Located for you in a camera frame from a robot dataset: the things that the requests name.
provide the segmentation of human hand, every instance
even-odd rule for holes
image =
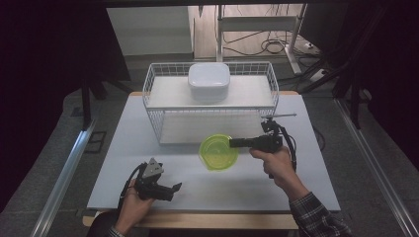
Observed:
[[[250,148],[249,153],[254,158],[263,160],[265,173],[274,176],[275,184],[286,192],[290,200],[302,198],[309,193],[293,170],[290,151],[286,146],[282,146],[274,154],[253,148]]]
[[[137,191],[133,187],[135,180],[129,183],[130,188],[126,191],[123,207],[118,218],[115,229],[123,235],[127,235],[130,229],[147,214],[155,199],[143,200],[139,198]]]

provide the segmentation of white wire rack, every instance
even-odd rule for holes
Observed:
[[[230,70],[227,98],[205,104],[188,84],[194,63],[152,63],[143,102],[160,144],[193,144],[215,133],[254,137],[263,133],[261,116],[274,113],[278,83],[270,62],[225,62]]]

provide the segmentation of white container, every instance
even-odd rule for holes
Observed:
[[[220,102],[228,95],[230,70],[221,62],[196,63],[189,69],[188,82],[194,100]]]

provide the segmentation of green bowl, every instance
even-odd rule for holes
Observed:
[[[222,171],[237,161],[238,148],[230,148],[230,136],[214,134],[207,137],[200,146],[200,158],[210,171]]]

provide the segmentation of plaid sleeve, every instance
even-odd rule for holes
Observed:
[[[307,236],[352,236],[349,227],[333,217],[313,193],[291,201],[290,208],[296,224]]]

